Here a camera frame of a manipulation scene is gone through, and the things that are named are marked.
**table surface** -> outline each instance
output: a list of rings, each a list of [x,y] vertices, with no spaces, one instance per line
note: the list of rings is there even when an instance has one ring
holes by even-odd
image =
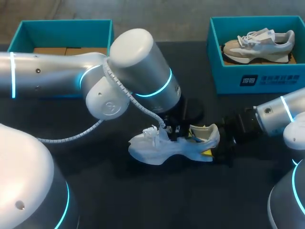
[[[158,43],[186,97],[200,98],[204,122],[280,94],[217,96],[205,42]],[[75,135],[96,120],[83,100],[0,100],[1,123],[42,138]],[[270,229],[267,200],[292,168],[282,137],[237,148],[234,166],[173,156],[149,166],[128,153],[128,140],[155,124],[133,105],[83,139],[47,146],[78,200],[81,229]]]

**shoe sole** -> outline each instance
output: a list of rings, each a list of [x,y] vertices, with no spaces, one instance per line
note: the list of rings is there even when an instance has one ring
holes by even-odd
[[[224,55],[231,60],[238,62],[238,63],[250,63],[252,60],[257,59],[257,58],[263,58],[265,60],[271,61],[271,62],[276,62],[276,63],[288,63],[289,58],[288,55],[264,55],[264,56],[257,56],[257,57],[252,57],[252,58],[240,58],[240,57],[234,57],[227,55],[224,53]]]
[[[145,164],[159,166],[162,165],[168,158],[174,155],[183,155],[187,157],[190,160],[193,161],[201,161],[201,162],[213,162],[213,157],[211,156],[204,156],[201,153],[196,152],[189,152],[189,153],[176,153],[176,154],[168,154],[164,155],[162,153],[156,154],[156,155],[147,155],[147,154],[141,154],[140,152],[137,152],[131,148],[128,149],[129,154],[136,160],[143,162]]]

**white spiral cable wrap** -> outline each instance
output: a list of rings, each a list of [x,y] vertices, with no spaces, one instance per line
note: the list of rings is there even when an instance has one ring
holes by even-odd
[[[102,123],[102,120],[99,120],[96,124],[94,124],[93,126],[91,126],[89,129],[81,132],[78,135],[72,136],[72,137],[67,137],[67,138],[63,138],[63,139],[56,139],[56,140],[51,140],[51,139],[43,139],[43,138],[38,138],[37,139],[39,141],[41,141],[42,143],[46,143],[46,144],[59,144],[59,143],[65,143],[65,142],[70,142],[70,141],[74,141],[76,139],[79,139],[80,137],[83,137],[85,135],[87,135],[88,133],[90,133],[92,130],[94,130],[95,128],[97,128],[100,124]]]
[[[128,98],[130,99],[130,101],[138,108],[140,109],[143,113],[149,115],[150,117],[154,118],[155,120],[158,121],[160,127],[165,128],[166,125],[163,121],[163,119],[161,119],[157,114],[155,114],[154,112],[151,112],[150,110],[147,110],[145,107],[143,107],[141,104],[139,104],[138,101],[135,100],[135,98],[132,96],[132,94],[124,87],[124,85],[120,82],[120,80],[115,76],[115,74],[111,71],[108,63],[108,58],[104,58],[103,60],[103,70],[104,73],[107,74],[109,77],[111,77],[113,79],[113,81],[122,89],[122,91],[128,96]]]
[[[143,107],[141,104],[139,104],[138,101],[136,101],[136,99],[132,96],[132,94],[124,87],[124,85],[120,82],[120,80],[115,76],[115,74],[111,71],[108,63],[107,63],[108,58],[104,58],[103,60],[103,70],[104,73],[109,76],[121,89],[122,91],[128,96],[128,98],[130,99],[130,101],[138,108],[140,109],[143,113],[149,115],[150,117],[156,119],[160,125],[160,127],[165,128],[166,125],[163,121],[163,119],[161,119],[157,114],[151,112],[150,110],[147,110],[145,107]],[[67,137],[67,138],[63,138],[63,139],[43,139],[43,138],[37,138],[39,141],[41,141],[42,143],[45,144],[59,144],[59,143],[66,143],[66,142],[70,142],[70,141],[74,141],[76,139],[79,139],[85,135],[87,135],[88,133],[90,133],[92,130],[94,130],[95,128],[97,128],[100,124],[102,123],[102,120],[99,120],[97,123],[95,123],[93,126],[91,126],[89,129],[81,132],[78,135],[72,136],[72,137]]]

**white sneaker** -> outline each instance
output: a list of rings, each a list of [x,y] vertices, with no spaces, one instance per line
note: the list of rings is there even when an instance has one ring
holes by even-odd
[[[247,36],[237,36],[237,40],[227,42],[224,55],[238,63],[249,63],[255,58],[287,63],[294,44],[295,33],[292,30],[275,33],[274,30],[263,29],[249,32]]]
[[[172,155],[180,154],[194,161],[213,161],[212,156],[205,156],[202,152],[215,148],[220,140],[218,128],[215,124],[209,127],[190,126],[192,137],[179,137],[171,141],[166,130],[159,130],[152,126],[143,130],[143,134],[133,137],[129,142],[129,153],[132,157],[146,164],[161,165]]]

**shoe box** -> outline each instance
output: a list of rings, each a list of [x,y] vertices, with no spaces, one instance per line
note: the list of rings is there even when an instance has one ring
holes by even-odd
[[[263,59],[236,64],[224,58],[222,45],[237,36],[268,28],[277,33],[295,32],[289,63]],[[218,94],[289,93],[305,87],[305,24],[299,16],[213,17],[207,54]]]
[[[112,42],[111,20],[22,21],[8,52],[108,55]]]

